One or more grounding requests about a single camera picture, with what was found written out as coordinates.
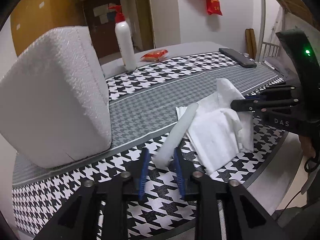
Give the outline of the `person's right hand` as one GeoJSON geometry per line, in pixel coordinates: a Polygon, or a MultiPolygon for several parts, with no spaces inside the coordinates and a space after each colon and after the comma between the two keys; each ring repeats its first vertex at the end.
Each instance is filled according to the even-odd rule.
{"type": "Polygon", "coordinates": [[[310,138],[300,135],[299,140],[303,154],[308,158],[314,158],[316,153],[314,148],[312,147],[310,138]]]}

